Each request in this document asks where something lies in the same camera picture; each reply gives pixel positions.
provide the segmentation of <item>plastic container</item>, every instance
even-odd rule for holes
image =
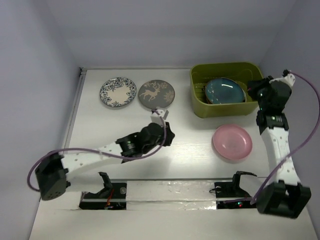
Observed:
[[[208,104],[205,94],[206,84],[215,78],[235,81],[244,90],[246,102],[228,104]],[[249,62],[228,62],[196,65],[190,70],[191,102],[194,113],[200,118],[239,116],[252,113],[258,106],[247,92],[247,83],[263,79],[260,69]]]

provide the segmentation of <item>pink plate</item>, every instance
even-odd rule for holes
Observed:
[[[249,133],[236,124],[225,124],[218,127],[212,141],[217,152],[229,160],[244,159],[252,150]]]

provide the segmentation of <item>black clamp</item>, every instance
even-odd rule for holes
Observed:
[[[237,171],[233,175],[232,181],[216,181],[214,183],[214,188],[209,192],[215,194],[217,198],[250,198],[250,194],[240,188],[241,175],[257,177],[257,175],[252,172]]]

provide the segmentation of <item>cable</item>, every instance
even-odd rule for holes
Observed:
[[[160,115],[156,110],[153,110],[152,112],[156,113],[158,116]],[[36,161],[36,163],[31,167],[27,177],[26,177],[26,183],[28,185],[28,187],[36,192],[40,192],[39,189],[35,188],[34,186],[32,186],[31,184],[31,175],[33,173],[33,171],[36,169],[36,167],[46,158],[50,157],[53,154],[57,154],[60,152],[65,152],[65,151],[81,151],[81,152],[89,152],[89,153],[94,153],[94,154],[102,154],[104,156],[108,156],[108,157],[112,157],[112,158],[116,158],[116,159],[126,159],[126,160],[139,160],[139,159],[146,159],[154,154],[156,154],[165,144],[166,139],[167,139],[167,129],[166,129],[166,122],[165,120],[160,116],[160,120],[162,122],[163,125],[163,141],[162,143],[159,145],[159,147],[154,150],[153,152],[144,155],[144,156],[138,156],[138,157],[125,157],[125,156],[119,156],[119,155],[114,155],[108,152],[103,152],[103,151],[99,151],[99,150],[94,150],[94,149],[90,149],[90,148],[83,148],[83,147],[70,147],[70,148],[61,148],[61,149],[56,149],[53,151],[48,152],[45,156],[41,157],[38,161]]]
[[[278,169],[281,168],[281,166],[286,162],[286,160],[288,158],[290,158],[292,155],[294,155],[296,152],[298,152],[301,148],[303,148],[310,141],[310,139],[314,136],[314,134],[316,133],[316,131],[319,127],[319,124],[320,124],[320,95],[319,95],[317,88],[314,86],[314,84],[311,81],[307,80],[303,76],[301,76],[295,72],[292,72],[292,71],[289,71],[289,72],[291,74],[295,75],[296,77],[299,77],[300,79],[304,80],[314,90],[316,97],[318,99],[318,106],[319,106],[318,119],[316,121],[316,124],[315,124],[313,130],[311,131],[311,133],[309,134],[309,136],[299,146],[297,146],[293,151],[291,151],[289,154],[287,154],[279,162],[279,164],[270,172],[269,176],[264,180],[264,182],[262,183],[262,185],[260,186],[260,188],[258,189],[258,191],[255,193],[255,195],[252,198],[248,197],[248,198],[242,198],[242,199],[227,200],[227,201],[224,201],[224,203],[233,203],[233,202],[237,202],[237,201],[250,201],[251,205],[255,204],[257,201],[257,197],[263,191],[264,187],[267,185],[267,183],[269,182],[271,177],[278,171]]]

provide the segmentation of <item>wall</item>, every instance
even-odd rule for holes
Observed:
[[[267,51],[260,66],[263,73],[278,77],[285,68],[310,79],[320,91],[320,1],[297,0],[282,29]],[[293,93],[285,108],[290,127],[289,143],[293,149],[312,131],[319,112],[313,90],[297,79]],[[317,230],[320,232],[320,131],[294,157],[295,168],[302,184],[311,187],[312,198],[308,209]]]
[[[259,63],[295,0],[46,0],[81,67]]]
[[[45,1],[0,0],[0,9],[0,239],[23,240],[40,198],[26,177],[61,143],[79,68]]]

